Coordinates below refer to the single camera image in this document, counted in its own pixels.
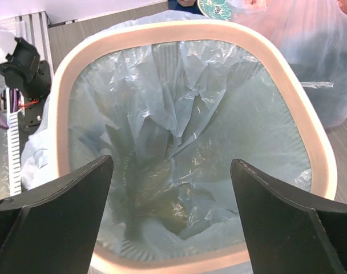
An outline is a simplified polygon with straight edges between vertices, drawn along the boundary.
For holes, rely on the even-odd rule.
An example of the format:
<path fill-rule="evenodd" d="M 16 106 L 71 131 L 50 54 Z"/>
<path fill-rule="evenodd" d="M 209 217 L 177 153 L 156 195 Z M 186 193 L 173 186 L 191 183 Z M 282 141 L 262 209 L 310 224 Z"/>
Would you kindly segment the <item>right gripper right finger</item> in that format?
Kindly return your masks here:
<path fill-rule="evenodd" d="M 347 204 L 235 159 L 231 179 L 254 273 L 347 273 Z"/>

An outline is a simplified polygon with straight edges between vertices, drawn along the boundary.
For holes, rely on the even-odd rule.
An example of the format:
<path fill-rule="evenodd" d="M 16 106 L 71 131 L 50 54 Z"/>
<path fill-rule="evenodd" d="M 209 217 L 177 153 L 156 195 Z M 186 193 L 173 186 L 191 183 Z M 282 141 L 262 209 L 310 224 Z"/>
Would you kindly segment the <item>blue plastic bag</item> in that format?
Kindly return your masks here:
<path fill-rule="evenodd" d="M 268 70 L 204 18 L 165 11 L 87 37 L 60 63 L 22 152 L 31 190 L 102 155 L 114 161 L 97 273 L 213 256 L 244 242 L 230 165 L 304 191 L 309 155 Z"/>

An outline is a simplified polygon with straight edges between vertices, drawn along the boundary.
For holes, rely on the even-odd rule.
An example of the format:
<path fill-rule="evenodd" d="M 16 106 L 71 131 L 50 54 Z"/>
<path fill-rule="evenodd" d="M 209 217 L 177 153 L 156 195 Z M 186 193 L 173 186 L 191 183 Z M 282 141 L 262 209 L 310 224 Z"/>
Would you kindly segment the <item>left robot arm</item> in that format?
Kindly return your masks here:
<path fill-rule="evenodd" d="M 46 98 L 51 88 L 51 71 L 37 48 L 0 26 L 0 75 L 6 86 L 19 90 L 27 99 Z"/>

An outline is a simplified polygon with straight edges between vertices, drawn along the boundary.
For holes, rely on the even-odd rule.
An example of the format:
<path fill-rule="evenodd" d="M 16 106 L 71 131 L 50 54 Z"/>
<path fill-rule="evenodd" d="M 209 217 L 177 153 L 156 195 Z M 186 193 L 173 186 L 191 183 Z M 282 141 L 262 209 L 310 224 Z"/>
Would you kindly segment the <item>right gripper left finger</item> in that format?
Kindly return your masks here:
<path fill-rule="evenodd" d="M 0 273 L 87 273 L 113 168 L 101 156 L 0 200 Z"/>

